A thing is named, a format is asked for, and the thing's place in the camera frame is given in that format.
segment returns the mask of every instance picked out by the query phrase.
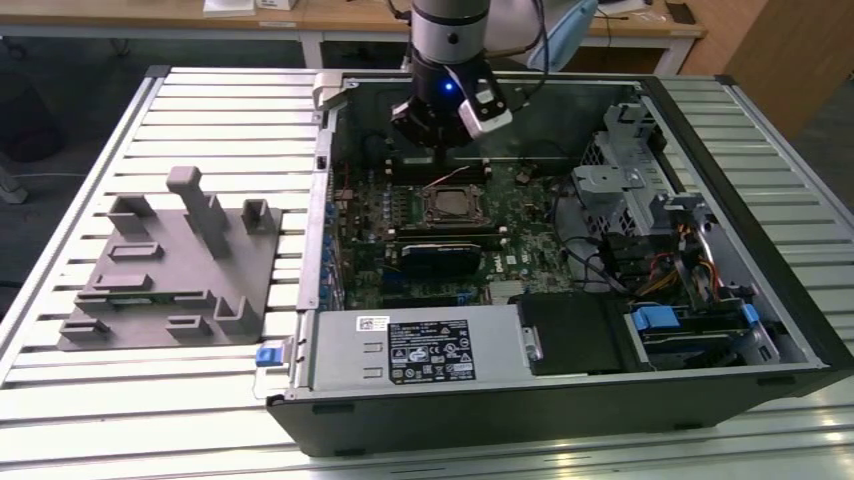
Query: sticker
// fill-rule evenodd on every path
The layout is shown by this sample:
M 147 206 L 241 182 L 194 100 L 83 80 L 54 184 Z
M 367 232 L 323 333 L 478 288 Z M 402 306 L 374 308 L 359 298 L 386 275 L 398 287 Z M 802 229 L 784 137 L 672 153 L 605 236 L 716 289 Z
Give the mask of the sticker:
M 357 317 L 357 332 L 385 332 L 391 317 Z
M 270 28 L 294 28 L 297 27 L 297 22 L 258 22 L 258 26 Z
M 395 385 L 475 380 L 469 320 L 386 323 L 386 327 L 389 379 Z

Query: white label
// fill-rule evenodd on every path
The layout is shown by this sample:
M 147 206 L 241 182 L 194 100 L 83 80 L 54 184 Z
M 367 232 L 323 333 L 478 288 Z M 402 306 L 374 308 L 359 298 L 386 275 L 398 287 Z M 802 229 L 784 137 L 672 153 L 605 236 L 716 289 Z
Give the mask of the white label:
M 385 332 L 391 317 L 357 317 L 357 332 Z
M 297 22 L 258 22 L 258 26 L 270 28 L 294 28 L 297 27 Z

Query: warning label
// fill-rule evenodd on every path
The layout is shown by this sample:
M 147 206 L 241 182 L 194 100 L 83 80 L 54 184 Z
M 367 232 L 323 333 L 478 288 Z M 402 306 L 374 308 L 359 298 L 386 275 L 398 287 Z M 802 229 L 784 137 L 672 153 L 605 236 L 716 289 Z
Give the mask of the warning label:
M 389 364 L 398 385 L 475 380 L 469 321 L 390 323 Z

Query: motherboard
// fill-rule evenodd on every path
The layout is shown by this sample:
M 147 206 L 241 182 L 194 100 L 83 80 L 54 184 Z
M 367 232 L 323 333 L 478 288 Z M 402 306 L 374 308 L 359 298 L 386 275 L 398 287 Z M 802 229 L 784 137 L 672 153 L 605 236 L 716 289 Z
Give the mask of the motherboard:
M 445 174 L 339 169 L 346 308 L 506 304 L 573 289 L 550 219 L 563 176 L 537 170 L 487 159 Z

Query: blue latch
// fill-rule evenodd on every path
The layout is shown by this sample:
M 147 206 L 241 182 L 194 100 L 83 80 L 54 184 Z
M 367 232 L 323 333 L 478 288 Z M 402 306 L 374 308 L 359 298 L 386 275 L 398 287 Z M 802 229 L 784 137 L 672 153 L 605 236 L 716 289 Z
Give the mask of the blue latch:
M 742 313 L 745 314 L 745 318 L 748 318 L 750 325 L 760 321 L 760 312 L 757 312 L 757 307 L 752 304 L 746 303 L 742 305 Z
M 257 367 L 281 367 L 285 365 L 285 345 L 262 347 L 255 352 Z
M 638 330 L 646 330 L 648 328 L 678 328 L 681 326 L 677 312 L 672 307 L 664 305 L 638 308 L 631 314 L 631 320 L 636 322 L 636 328 Z

